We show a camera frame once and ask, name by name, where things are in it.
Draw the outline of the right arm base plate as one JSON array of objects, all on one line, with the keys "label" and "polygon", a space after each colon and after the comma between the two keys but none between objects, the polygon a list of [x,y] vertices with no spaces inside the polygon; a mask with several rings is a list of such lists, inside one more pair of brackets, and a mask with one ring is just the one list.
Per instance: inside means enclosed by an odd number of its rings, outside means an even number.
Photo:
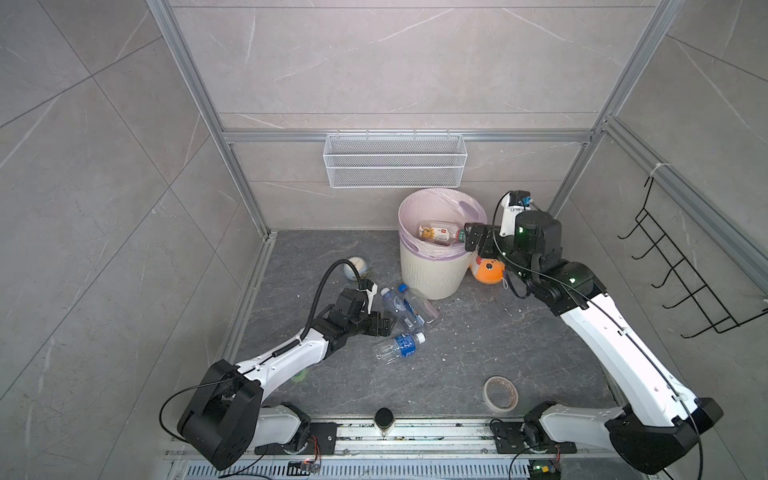
[{"label": "right arm base plate", "polygon": [[552,440],[537,422],[491,419],[488,427],[499,454],[575,454],[577,452],[573,442]]}]

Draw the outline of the clear bottle blue cap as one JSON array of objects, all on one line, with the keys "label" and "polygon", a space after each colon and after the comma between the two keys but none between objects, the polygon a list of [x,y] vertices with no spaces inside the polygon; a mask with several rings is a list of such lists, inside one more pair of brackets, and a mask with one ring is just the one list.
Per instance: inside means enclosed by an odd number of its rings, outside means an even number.
[{"label": "clear bottle blue cap", "polygon": [[398,292],[383,288],[380,295],[385,309],[396,320],[402,322],[407,332],[420,333],[423,331],[424,321],[411,311],[407,301]]},{"label": "clear bottle blue cap", "polygon": [[405,283],[398,286],[398,291],[412,313],[424,323],[431,324],[441,318],[438,309],[419,291],[410,288]]}]

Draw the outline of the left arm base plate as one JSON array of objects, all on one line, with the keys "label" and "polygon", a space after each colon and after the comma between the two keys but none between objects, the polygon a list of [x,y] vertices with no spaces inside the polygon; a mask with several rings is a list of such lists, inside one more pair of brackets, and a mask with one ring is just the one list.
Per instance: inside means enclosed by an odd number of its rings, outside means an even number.
[{"label": "left arm base plate", "polygon": [[280,448],[288,454],[331,455],[335,452],[339,425],[333,422],[301,425],[294,436]]}]

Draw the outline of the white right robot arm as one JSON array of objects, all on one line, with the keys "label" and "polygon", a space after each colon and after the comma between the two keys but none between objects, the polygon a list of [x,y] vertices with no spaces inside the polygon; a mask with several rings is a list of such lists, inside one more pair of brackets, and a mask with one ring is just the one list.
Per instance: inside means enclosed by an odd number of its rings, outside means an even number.
[{"label": "white right robot arm", "polygon": [[543,302],[591,349],[624,395],[607,409],[544,402],[521,428],[527,446],[559,443],[611,450],[635,470],[654,475],[703,447],[701,436],[723,416],[718,403],[698,397],[653,354],[624,319],[606,286],[586,265],[562,256],[562,225],[549,213],[515,214],[511,232],[468,223],[458,237],[481,258],[499,260],[526,293]]}]

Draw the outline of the blue label bottle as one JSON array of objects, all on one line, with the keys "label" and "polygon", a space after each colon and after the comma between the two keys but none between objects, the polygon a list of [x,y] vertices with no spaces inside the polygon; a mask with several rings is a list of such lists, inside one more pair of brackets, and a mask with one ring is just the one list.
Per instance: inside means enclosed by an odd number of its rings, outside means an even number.
[{"label": "blue label bottle", "polygon": [[374,359],[382,365],[391,365],[413,355],[425,342],[423,332],[404,333],[379,342],[373,347],[372,353]]}]

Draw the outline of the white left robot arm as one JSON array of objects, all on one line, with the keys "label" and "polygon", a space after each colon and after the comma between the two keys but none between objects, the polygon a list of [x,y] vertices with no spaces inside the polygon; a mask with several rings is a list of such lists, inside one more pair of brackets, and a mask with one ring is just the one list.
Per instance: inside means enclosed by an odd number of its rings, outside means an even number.
[{"label": "white left robot arm", "polygon": [[396,320],[374,311],[367,291],[345,289],[336,302],[311,315],[286,342],[250,360],[219,360],[192,387],[176,431],[218,470],[231,467],[251,448],[280,446],[301,451],[310,417],[290,403],[264,406],[278,387],[344,347],[357,335],[388,337]]}]

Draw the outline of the clear bottle red green cap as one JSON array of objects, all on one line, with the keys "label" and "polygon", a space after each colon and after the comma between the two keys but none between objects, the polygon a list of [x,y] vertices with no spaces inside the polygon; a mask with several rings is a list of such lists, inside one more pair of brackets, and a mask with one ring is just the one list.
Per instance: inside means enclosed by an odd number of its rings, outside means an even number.
[{"label": "clear bottle red green cap", "polygon": [[464,227],[454,222],[430,221],[422,223],[418,226],[418,235],[424,241],[444,246],[466,241]]}]

